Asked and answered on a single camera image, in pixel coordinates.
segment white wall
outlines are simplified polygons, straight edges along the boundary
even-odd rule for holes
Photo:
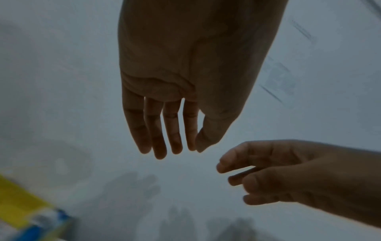
[[[294,84],[294,94],[270,90],[282,104],[264,91],[264,71],[218,145],[164,161],[139,154],[122,113],[120,4],[0,1],[3,174],[78,215],[79,240],[212,240],[237,218],[251,218],[263,240],[380,239],[376,229],[299,205],[245,206],[242,188],[215,171],[247,140],[381,150],[381,21],[361,1],[291,0],[269,56],[289,70],[281,83]]]

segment skin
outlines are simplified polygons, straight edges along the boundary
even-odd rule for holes
[[[163,159],[163,114],[181,153],[218,143],[240,115],[275,38],[286,0],[125,0],[118,40],[123,110],[140,152]],[[198,131],[197,117],[205,114]]]
[[[297,202],[381,228],[381,153],[305,141],[251,141],[224,154],[219,173],[248,205]]]

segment white surface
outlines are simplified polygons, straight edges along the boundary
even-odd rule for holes
[[[265,92],[260,77],[218,145],[164,161],[139,154],[122,113],[120,4],[0,2],[3,173],[80,216],[79,240],[211,240],[238,217],[284,241],[380,239],[379,230],[298,205],[245,206],[242,188],[215,171],[247,140],[381,150],[381,22],[361,1],[291,0],[269,56],[298,79],[292,104]]]

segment reaching hand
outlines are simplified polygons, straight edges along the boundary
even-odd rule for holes
[[[142,153],[218,143],[239,116],[275,38],[287,0],[125,0],[118,27],[123,109]],[[197,116],[205,114],[198,132]]]
[[[243,184],[244,202],[298,202],[381,227],[381,154],[304,141],[252,141],[229,150],[217,170]]]

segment hand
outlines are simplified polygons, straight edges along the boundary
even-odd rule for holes
[[[123,110],[142,153],[218,143],[239,116],[275,38],[287,0],[125,0],[118,27]],[[205,114],[198,132],[197,116]]]
[[[381,154],[304,141],[245,142],[221,157],[220,173],[243,184],[244,202],[298,202],[381,228]]]

